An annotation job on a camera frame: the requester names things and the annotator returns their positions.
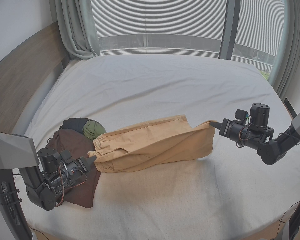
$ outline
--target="white bed sheet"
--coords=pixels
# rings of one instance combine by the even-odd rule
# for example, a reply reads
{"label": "white bed sheet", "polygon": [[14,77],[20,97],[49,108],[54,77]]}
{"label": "white bed sheet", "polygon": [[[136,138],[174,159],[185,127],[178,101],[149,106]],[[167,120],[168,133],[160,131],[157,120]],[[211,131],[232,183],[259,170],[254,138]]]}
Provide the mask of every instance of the white bed sheet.
{"label": "white bed sheet", "polygon": [[[87,117],[107,132],[185,114],[192,127],[233,119],[236,109],[270,105],[275,137],[291,118],[250,64],[184,55],[112,55],[71,63],[25,135],[36,149],[69,117]],[[102,173],[91,209],[64,202],[45,211],[16,178],[31,226],[61,239],[239,239],[277,220],[300,198],[300,147],[267,166],[255,150],[238,149],[216,131],[200,160],[138,172]]]}

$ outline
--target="wooden bed frame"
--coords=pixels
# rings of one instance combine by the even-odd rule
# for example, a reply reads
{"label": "wooden bed frame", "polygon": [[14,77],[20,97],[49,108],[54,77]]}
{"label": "wooden bed frame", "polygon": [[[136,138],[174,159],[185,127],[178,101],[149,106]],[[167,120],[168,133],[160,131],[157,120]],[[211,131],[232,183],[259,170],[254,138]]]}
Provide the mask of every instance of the wooden bed frame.
{"label": "wooden bed frame", "polygon": [[26,104],[48,75],[68,59],[55,22],[0,61],[0,132],[12,133]]}

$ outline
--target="brown garment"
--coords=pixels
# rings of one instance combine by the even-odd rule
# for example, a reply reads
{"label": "brown garment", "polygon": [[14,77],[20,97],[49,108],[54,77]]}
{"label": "brown garment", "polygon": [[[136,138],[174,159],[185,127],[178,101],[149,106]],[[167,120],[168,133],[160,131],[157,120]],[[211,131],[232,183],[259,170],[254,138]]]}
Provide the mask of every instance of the brown garment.
{"label": "brown garment", "polygon": [[185,115],[138,123],[105,133],[93,142],[98,171],[134,172],[155,164],[202,158],[212,152],[215,128],[191,128]]}
{"label": "brown garment", "polygon": [[[82,156],[88,158],[88,151],[95,149],[92,140],[72,129],[59,129],[56,131],[47,146],[55,148],[58,152],[68,149],[74,159]],[[72,188],[65,194],[64,200],[85,208],[91,208],[100,174],[95,165],[92,164],[91,171],[87,174],[86,182]],[[79,182],[84,180],[85,176],[78,179]]]}

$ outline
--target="gray-green curtain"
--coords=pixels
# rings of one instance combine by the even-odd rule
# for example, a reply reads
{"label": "gray-green curtain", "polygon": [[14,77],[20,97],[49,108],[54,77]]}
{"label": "gray-green curtain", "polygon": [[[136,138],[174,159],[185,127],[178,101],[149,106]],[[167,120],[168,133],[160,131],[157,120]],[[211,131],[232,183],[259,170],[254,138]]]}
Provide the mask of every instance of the gray-green curtain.
{"label": "gray-green curtain", "polygon": [[283,100],[300,58],[300,1],[284,1],[284,28],[269,83]]}
{"label": "gray-green curtain", "polygon": [[62,42],[71,57],[100,55],[100,45],[90,0],[55,0]]}

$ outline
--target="tan pants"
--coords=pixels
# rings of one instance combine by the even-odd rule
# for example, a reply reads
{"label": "tan pants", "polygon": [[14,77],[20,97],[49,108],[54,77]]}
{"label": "tan pants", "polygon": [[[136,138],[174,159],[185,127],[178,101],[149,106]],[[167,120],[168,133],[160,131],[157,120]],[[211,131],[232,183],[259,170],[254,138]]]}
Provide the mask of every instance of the tan pants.
{"label": "tan pants", "polygon": [[88,155],[96,155],[96,168],[106,173],[202,158],[212,152],[215,128],[209,123],[191,128],[185,115],[138,123],[100,135]]}

